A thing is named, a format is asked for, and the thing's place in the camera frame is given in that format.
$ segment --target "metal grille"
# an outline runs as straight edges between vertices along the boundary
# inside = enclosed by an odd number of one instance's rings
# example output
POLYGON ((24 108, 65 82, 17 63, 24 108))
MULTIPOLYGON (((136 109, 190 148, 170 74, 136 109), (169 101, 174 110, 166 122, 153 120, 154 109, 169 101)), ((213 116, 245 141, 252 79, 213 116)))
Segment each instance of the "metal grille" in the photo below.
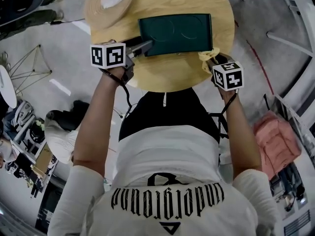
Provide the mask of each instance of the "metal grille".
POLYGON ((284 228, 284 235, 290 236, 311 221, 310 210, 284 228))

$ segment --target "pink bag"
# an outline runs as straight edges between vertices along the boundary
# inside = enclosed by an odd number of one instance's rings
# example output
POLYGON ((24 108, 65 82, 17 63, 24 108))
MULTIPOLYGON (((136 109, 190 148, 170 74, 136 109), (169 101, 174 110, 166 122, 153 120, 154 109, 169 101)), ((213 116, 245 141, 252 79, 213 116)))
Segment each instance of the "pink bag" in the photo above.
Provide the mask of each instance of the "pink bag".
POLYGON ((290 124, 272 111, 254 125, 254 134, 269 180, 301 154, 290 124))

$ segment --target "black triangle logo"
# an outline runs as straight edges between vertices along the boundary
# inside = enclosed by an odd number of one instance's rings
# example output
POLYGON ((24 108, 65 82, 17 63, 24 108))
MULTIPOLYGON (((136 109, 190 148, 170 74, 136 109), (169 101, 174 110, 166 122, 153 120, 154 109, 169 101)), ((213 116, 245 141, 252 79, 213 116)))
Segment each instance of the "black triangle logo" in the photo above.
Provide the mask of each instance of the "black triangle logo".
POLYGON ((180 222, 160 222, 161 226, 163 226, 163 228, 171 235, 174 235, 174 233, 176 232, 176 230, 179 228, 179 226, 181 225, 180 222))

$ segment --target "wooden table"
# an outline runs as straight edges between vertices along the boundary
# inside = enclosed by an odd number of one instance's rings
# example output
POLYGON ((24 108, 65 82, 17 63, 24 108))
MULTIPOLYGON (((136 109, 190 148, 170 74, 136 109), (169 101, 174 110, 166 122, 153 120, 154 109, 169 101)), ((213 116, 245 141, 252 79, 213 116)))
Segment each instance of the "wooden table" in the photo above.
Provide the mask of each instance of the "wooden table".
MULTIPOLYGON (((133 0, 126 15, 108 29, 91 30, 92 43, 117 42, 140 35, 138 19, 167 14, 210 13, 213 46, 228 54, 234 39, 234 17, 228 0, 133 0)), ((133 87, 172 92, 193 87, 209 77, 198 53, 167 54, 135 59, 133 87)))

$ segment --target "yellow cloth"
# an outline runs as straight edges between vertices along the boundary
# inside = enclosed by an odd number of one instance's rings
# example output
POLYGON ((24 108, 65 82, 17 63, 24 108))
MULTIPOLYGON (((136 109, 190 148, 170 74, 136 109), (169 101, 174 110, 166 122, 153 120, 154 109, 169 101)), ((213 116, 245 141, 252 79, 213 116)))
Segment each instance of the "yellow cloth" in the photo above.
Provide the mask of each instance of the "yellow cloth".
POLYGON ((212 74, 209 67, 208 67, 207 61, 209 59, 212 59, 215 56, 217 56, 219 54, 219 52, 220 52, 220 48, 214 47, 212 51, 205 51, 205 52, 199 52, 198 53, 199 59, 202 61, 202 69, 205 72, 212 74))

